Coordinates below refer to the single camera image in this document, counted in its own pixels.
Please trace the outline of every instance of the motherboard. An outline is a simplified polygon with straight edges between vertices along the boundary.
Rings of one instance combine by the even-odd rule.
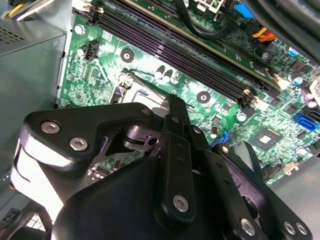
[[[188,1],[191,19],[219,30],[219,11],[199,2]],[[217,8],[221,0],[211,2]],[[222,1],[224,15],[249,25],[250,19],[232,11],[240,3]],[[105,0],[98,6],[74,10],[60,108],[141,102],[157,109],[167,94],[175,94],[212,146],[251,144],[261,168],[270,172],[268,185],[315,155],[310,146],[315,149],[320,139],[320,114],[309,90],[319,74],[315,63],[291,54],[280,39],[255,47],[259,43],[243,28],[223,40],[200,39],[168,0]],[[142,155],[135,151],[101,162],[95,178]]]

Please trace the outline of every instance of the gray metal panel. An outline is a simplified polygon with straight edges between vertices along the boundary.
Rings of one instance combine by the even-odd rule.
[[[6,9],[8,9],[8,5],[5,2],[0,1],[0,13]],[[0,56],[10,54],[63,35],[61,31],[38,20],[15,21],[11,19],[4,19],[0,21],[0,27],[23,39],[15,43],[0,44]]]
[[[298,171],[271,186],[305,222],[313,239],[320,239],[320,159],[309,159]]]
[[[26,115],[54,107],[64,44],[61,36],[0,57],[0,176],[12,164]]]

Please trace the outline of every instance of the metal screw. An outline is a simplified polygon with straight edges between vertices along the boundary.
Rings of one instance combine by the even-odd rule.
[[[128,53],[125,53],[125,54],[123,55],[123,57],[124,57],[124,59],[129,59],[129,58],[130,58],[130,55],[129,55]]]
[[[150,115],[150,111],[146,108],[143,108],[141,112],[143,112],[145,115]]]
[[[179,118],[177,118],[176,116],[172,116],[171,119],[177,124],[179,123]]]
[[[229,149],[226,147],[226,146],[222,146],[222,151],[224,151],[225,153],[228,153],[229,152]]]
[[[59,125],[53,121],[46,121],[46,122],[42,123],[41,129],[46,134],[56,134],[57,132],[60,131]]]
[[[74,137],[70,140],[70,147],[75,151],[84,151],[88,148],[88,143],[81,137]]]
[[[196,126],[193,127],[193,130],[197,133],[200,134],[201,130],[199,128],[197,128]]]
[[[252,225],[252,223],[246,219],[246,218],[242,218],[241,221],[241,227],[242,229],[251,237],[253,237],[254,235],[256,235],[256,230],[254,228],[254,226]]]
[[[283,222],[283,225],[285,227],[285,229],[292,235],[296,235],[296,230],[294,229],[294,227],[288,223],[287,221]]]
[[[185,199],[181,195],[175,195],[173,197],[173,205],[179,212],[185,213],[189,209],[189,203],[187,199]]]
[[[299,229],[300,233],[302,233],[303,235],[308,235],[307,230],[305,229],[304,226],[302,226],[300,222],[296,222],[295,225]]]

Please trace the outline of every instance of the blue sata port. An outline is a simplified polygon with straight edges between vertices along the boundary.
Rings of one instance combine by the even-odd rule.
[[[310,131],[314,131],[318,128],[318,125],[312,119],[300,112],[293,116],[293,121]]]

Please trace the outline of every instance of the green circuit board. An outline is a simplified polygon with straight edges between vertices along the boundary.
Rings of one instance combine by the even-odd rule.
[[[193,39],[197,41],[201,45],[205,46],[208,50],[218,54],[225,59],[229,60],[235,65],[240,66],[242,69],[247,72],[259,77],[263,81],[279,88],[276,84],[275,79],[268,75],[263,67],[258,67],[253,59],[260,59],[262,62],[266,63],[268,66],[274,68],[278,75],[284,79],[288,79],[288,76],[291,75],[295,69],[293,66],[297,62],[299,62],[296,67],[300,67],[301,69],[306,66],[305,69],[308,71],[301,71],[300,74],[303,78],[310,79],[318,73],[319,68],[304,57],[303,55],[298,54],[295,57],[291,57],[288,53],[284,51],[285,43],[280,39],[274,40],[264,52],[268,55],[266,58],[261,58],[254,54],[254,47],[250,44],[250,37],[241,29],[235,30],[233,33],[229,34],[229,36],[225,40],[221,40],[218,42],[213,42],[210,40],[204,40],[199,37],[196,37],[194,34],[190,32],[190,30],[186,27],[186,25],[178,18],[176,13],[172,13],[171,11],[175,9],[174,3],[168,0],[125,0],[128,4],[131,4],[135,8],[139,8],[153,18],[156,18],[159,21],[162,21],[164,24],[180,31],[187,38]],[[214,21],[215,14],[210,11],[206,11],[206,13],[199,14],[197,8],[195,7],[196,3],[190,1],[189,5],[189,14],[192,21],[201,26],[203,29],[208,32],[212,32],[214,30],[221,29],[221,26],[218,22]],[[233,18],[239,24],[246,25],[249,22],[249,19],[245,19],[232,12],[230,9],[227,9],[228,15],[230,18]]]
[[[99,27],[88,26],[86,20],[76,16],[74,27],[82,26],[84,33],[77,34],[73,31],[68,61],[61,86],[60,107],[80,107],[109,104],[115,87],[119,83],[119,76],[124,69],[132,70],[150,86],[164,93],[175,94],[182,98],[188,105],[188,113],[192,124],[198,126],[206,134],[207,140],[212,142],[210,128],[218,127],[218,135],[228,131],[230,145],[239,141],[247,141],[253,145],[261,165],[278,164],[283,159],[285,165],[296,163],[298,158],[308,160],[312,154],[307,146],[319,140],[319,130],[308,131],[292,121],[295,113],[304,106],[301,94],[297,87],[291,85],[278,97],[279,102],[275,105],[270,96],[258,93],[259,98],[268,104],[266,110],[259,110],[254,105],[256,113],[241,122],[237,115],[241,112],[238,105],[225,96],[209,89],[205,85],[177,71],[154,56],[124,42]],[[97,58],[87,61],[77,54],[81,46],[92,40],[99,41]],[[134,60],[126,63],[121,58],[123,49],[129,49],[134,54]],[[160,66],[165,70],[172,70],[170,82],[155,79],[154,73]],[[209,94],[207,103],[199,102],[197,95],[200,92]],[[268,145],[268,136],[276,134],[276,143]],[[254,143],[261,136],[263,147]],[[134,157],[126,160],[129,163]],[[281,171],[268,184],[272,184],[286,174]]]

